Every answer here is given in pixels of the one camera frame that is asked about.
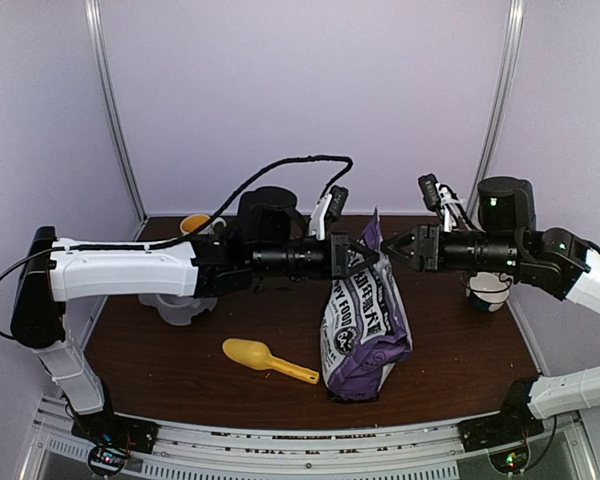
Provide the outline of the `purple pet food bag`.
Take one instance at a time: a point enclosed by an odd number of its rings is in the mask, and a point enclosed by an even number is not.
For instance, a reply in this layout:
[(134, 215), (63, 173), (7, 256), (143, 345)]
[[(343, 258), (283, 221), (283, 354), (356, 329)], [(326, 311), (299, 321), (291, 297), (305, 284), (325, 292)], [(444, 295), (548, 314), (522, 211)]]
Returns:
[(371, 266), (331, 283), (320, 325), (322, 377), (337, 403), (378, 399), (394, 365), (411, 357), (412, 335), (375, 211), (358, 242), (379, 255)]

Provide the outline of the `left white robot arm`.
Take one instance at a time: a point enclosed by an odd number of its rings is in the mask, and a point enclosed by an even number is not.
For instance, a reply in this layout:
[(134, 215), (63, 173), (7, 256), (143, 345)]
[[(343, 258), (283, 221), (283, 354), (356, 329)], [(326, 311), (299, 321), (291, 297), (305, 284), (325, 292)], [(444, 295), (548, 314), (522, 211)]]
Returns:
[(218, 234), (162, 242), (79, 243), (51, 226), (36, 231), (18, 279), (11, 334), (35, 352), (86, 429), (103, 444), (124, 424), (102, 381), (64, 326), (65, 305), (84, 297), (160, 294), (218, 298), (251, 287), (258, 276), (341, 280), (379, 259), (346, 234), (328, 233), (348, 196), (332, 187), (309, 219), (281, 187), (242, 194), (236, 218)]

